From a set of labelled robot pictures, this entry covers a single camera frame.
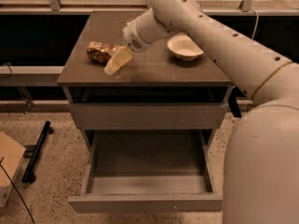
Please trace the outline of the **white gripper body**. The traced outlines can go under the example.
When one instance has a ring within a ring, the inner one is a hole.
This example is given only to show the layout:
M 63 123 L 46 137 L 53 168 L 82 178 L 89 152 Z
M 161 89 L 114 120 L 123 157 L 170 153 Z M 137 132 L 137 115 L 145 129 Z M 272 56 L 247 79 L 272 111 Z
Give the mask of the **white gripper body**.
M 143 52 L 149 48 L 149 44 L 145 42 L 139 35 L 136 28 L 136 21 L 130 21 L 122 30 L 124 44 L 133 52 Z

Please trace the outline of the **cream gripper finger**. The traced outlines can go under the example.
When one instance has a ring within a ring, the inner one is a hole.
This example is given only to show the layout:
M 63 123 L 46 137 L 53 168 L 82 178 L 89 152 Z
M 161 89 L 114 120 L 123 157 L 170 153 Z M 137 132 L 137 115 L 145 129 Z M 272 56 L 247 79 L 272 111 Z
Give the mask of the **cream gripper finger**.
M 126 46 L 118 47 L 108 60 L 104 72 L 107 75 L 115 74 L 120 68 L 129 63 L 134 57 L 133 52 Z

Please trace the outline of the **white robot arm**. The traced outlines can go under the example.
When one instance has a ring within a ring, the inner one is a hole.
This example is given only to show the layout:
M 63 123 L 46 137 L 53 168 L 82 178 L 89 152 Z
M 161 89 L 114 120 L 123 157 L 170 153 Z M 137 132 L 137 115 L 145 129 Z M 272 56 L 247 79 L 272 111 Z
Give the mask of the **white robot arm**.
M 223 224 L 299 224 L 299 64 L 204 14 L 194 0 L 151 0 L 123 30 L 105 71 L 183 32 L 256 105 L 236 125 L 224 161 Z

